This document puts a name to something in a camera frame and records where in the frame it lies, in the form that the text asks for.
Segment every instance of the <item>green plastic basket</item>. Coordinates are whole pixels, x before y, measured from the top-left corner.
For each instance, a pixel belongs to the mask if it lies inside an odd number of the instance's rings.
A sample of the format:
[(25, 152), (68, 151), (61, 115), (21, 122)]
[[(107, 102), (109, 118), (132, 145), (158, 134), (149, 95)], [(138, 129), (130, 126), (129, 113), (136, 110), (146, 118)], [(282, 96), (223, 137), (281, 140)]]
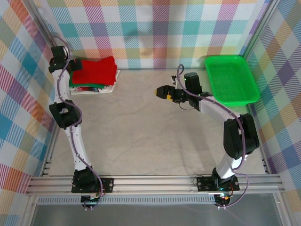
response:
[(241, 56), (210, 56), (205, 66), (213, 96), (226, 106), (245, 106), (259, 99), (251, 70)]

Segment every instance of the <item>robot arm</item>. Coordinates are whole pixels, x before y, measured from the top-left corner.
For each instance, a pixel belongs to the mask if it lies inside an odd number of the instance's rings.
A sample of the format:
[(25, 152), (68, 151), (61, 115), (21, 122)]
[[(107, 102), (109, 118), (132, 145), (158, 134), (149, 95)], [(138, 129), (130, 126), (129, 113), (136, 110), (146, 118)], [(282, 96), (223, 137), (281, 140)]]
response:
[[(212, 176), (206, 183), (209, 185), (205, 189), (221, 190), (227, 184), (237, 181), (233, 169), (237, 168), (242, 160), (242, 136), (237, 121), (232, 115), (214, 104), (218, 102), (210, 93), (203, 92), (199, 84), (199, 78), (196, 73), (187, 73), (184, 76), (186, 89), (196, 95), (206, 97), (213, 100), (212, 102), (202, 100), (187, 94), (183, 89), (177, 89), (177, 80), (172, 76), (173, 86), (161, 86), (156, 90), (156, 96), (162, 99), (168, 99), (175, 103), (184, 103), (186, 101), (196, 110), (209, 114), (214, 120), (223, 126), (223, 146), (225, 155), (221, 162), (213, 169)], [(234, 112), (238, 119), (242, 122), (243, 132), (246, 140), (246, 155), (250, 155), (256, 148), (259, 147), (259, 140), (254, 124), (253, 117), (250, 114), (240, 115)]]
[(98, 193), (100, 191), (100, 182), (88, 167), (92, 167), (92, 165), (88, 159), (82, 140), (81, 121), (79, 124), (73, 126), (74, 123), (80, 120), (80, 112), (71, 100), (69, 91), (69, 72), (81, 69), (81, 61), (70, 61), (67, 70), (63, 71), (63, 74), (61, 75), (62, 69), (67, 63), (67, 52), (63, 46), (52, 47), (51, 51), (53, 58), (49, 64), (49, 71), (54, 78), (55, 101), (49, 106), (49, 109), (58, 126), (64, 129), (72, 150), (75, 171), (71, 192)]

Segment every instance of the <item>folded cloth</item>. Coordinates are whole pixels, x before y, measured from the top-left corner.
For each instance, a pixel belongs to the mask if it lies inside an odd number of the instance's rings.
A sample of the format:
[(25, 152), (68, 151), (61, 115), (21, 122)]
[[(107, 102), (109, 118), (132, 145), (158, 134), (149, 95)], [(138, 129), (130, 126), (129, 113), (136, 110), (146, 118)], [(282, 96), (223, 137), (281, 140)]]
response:
[(117, 66), (114, 57), (110, 56), (100, 61), (82, 60), (82, 69), (73, 72), (74, 84), (104, 84), (114, 85)]
[(72, 82), (72, 77), (73, 77), (73, 72), (70, 73), (70, 79), (69, 79), (69, 87), (94, 87), (94, 88), (100, 88), (103, 89), (106, 85), (103, 84), (94, 84), (94, 83), (79, 83), (79, 84), (74, 84)]

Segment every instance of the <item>beige floor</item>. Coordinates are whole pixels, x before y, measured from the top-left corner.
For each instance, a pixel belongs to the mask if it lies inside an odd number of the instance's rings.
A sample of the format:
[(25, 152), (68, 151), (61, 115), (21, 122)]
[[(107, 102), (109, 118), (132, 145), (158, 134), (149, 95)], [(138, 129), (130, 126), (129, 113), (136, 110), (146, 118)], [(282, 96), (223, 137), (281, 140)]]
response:
[[(200, 76), (211, 91), (206, 71)], [(82, 136), (93, 168), (101, 175), (210, 174), (222, 159), (223, 128), (209, 115), (182, 110), (154, 95), (171, 85), (175, 70), (121, 71), (110, 94), (77, 95), (72, 99), (83, 112)], [(244, 107), (234, 108), (245, 113)], [(55, 144), (52, 176), (73, 175), (70, 146), (61, 130)], [(264, 173), (256, 150), (240, 172)]]

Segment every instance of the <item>plaid wall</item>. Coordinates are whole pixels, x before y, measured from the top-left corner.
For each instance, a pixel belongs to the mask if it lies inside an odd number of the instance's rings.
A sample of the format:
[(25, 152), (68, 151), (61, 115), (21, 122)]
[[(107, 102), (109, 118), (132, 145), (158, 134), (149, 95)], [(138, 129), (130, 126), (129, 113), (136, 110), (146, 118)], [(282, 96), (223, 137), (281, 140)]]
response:
[(0, 226), (14, 226), (52, 135), (52, 54), (21, 0), (0, 5)]
[(301, 0), (282, 0), (249, 65), (261, 97), (252, 105), (264, 152), (301, 225)]
[(200, 67), (243, 53), (269, 0), (36, 0), (73, 54), (122, 69)]

